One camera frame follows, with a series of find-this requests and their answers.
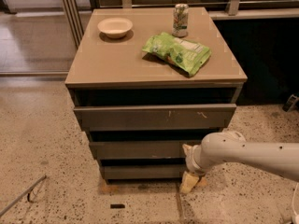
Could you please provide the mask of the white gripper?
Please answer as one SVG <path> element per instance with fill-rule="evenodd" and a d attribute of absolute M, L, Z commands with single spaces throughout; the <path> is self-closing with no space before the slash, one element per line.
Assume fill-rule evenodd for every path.
<path fill-rule="evenodd" d="M 182 148 L 186 155 L 186 166 L 190 172 L 185 171 L 183 173 L 179 192 L 182 194 L 188 194 L 198 183 L 199 175 L 205 175 L 206 170 L 199 165 L 201 148 L 198 145 L 190 146 L 183 144 Z"/>

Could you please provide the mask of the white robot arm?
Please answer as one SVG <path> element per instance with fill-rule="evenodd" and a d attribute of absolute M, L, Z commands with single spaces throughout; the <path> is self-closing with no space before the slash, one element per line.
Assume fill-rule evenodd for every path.
<path fill-rule="evenodd" d="M 210 133 L 200 145 L 182 145 L 187 171 L 179 191 L 190 193 L 202 176 L 216 165 L 238 162 L 268 173 L 299 181 L 298 143 L 247 142 L 239 132 Z"/>

